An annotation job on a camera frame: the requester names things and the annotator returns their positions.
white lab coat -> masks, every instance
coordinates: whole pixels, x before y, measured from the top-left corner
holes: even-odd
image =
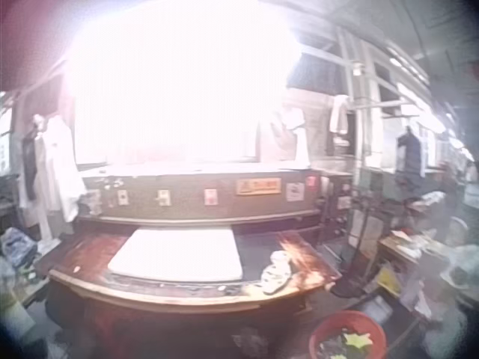
[[[35,191],[47,212],[61,211],[70,223],[78,215],[78,199],[86,192],[76,169],[72,134],[59,116],[51,118],[35,139]]]

sticker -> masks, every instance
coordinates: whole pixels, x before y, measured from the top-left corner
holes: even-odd
[[[204,190],[204,205],[205,206],[218,206],[218,191],[215,189]]]
[[[307,176],[306,177],[306,186],[315,187],[316,186],[316,176]]]
[[[171,206],[171,195],[168,189],[160,189],[158,190],[158,197],[156,198],[158,204],[161,207],[169,207]]]
[[[351,208],[351,196],[343,196],[338,198],[338,209]]]
[[[286,184],[286,200],[288,202],[298,202],[305,199],[304,183],[288,183]]]
[[[255,196],[258,194],[281,193],[281,178],[253,178],[237,180],[237,195]]]
[[[117,196],[118,196],[118,204],[120,206],[128,206],[128,192],[124,189],[120,189],[117,191]]]

wooden table edge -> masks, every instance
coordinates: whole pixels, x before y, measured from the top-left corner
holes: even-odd
[[[262,305],[271,302],[290,298],[295,295],[306,295],[309,292],[323,288],[325,284],[319,286],[309,286],[301,292],[289,291],[287,293],[278,293],[262,298],[261,300],[248,300],[246,296],[228,296],[218,298],[178,298],[161,297],[158,295],[139,294],[126,292],[119,289],[111,289],[99,284],[90,283],[71,277],[52,269],[49,273],[52,280],[68,286],[76,294],[83,298],[95,299],[98,301],[115,304],[122,307],[128,307],[138,310],[146,310],[162,313],[231,313],[244,310],[254,310]]]

plastic bag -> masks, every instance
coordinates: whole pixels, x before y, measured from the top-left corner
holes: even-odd
[[[8,228],[0,242],[4,257],[14,268],[31,264],[37,253],[37,243],[16,228]]]

hanging garment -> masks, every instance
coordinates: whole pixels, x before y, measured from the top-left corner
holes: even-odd
[[[29,133],[26,137],[31,137],[32,132]],[[17,163],[17,171],[18,171],[18,197],[19,197],[19,208],[22,212],[22,219],[23,224],[25,227],[33,227],[35,224],[40,225],[40,234],[41,239],[52,239],[52,231],[50,230],[48,218],[47,218],[47,211],[44,208],[43,203],[41,202],[40,198],[37,196],[37,176],[31,176],[29,180],[26,179],[25,171],[31,171],[34,168],[35,173],[37,171],[37,158],[36,153],[34,150],[35,142],[34,140],[31,141],[29,146],[31,145],[30,156],[25,156],[24,151],[24,140],[25,138],[20,138],[20,134],[14,134],[12,136],[13,139],[13,162]],[[31,200],[27,193],[27,182],[28,185],[32,185],[34,196],[36,197],[35,200]]]
[[[329,131],[338,133],[339,135],[347,134],[347,95],[335,96],[335,101],[332,106],[331,119],[329,120]]]
[[[397,139],[396,183],[403,200],[419,197],[422,187],[421,142],[411,132]]]
[[[86,192],[76,169],[71,131],[59,117],[35,140],[37,193],[49,212],[61,210],[70,223],[78,215],[77,201]]]
[[[28,135],[22,141],[23,173],[25,174],[25,189],[29,200],[36,200],[34,181],[37,176],[37,163],[35,158],[35,139]]]

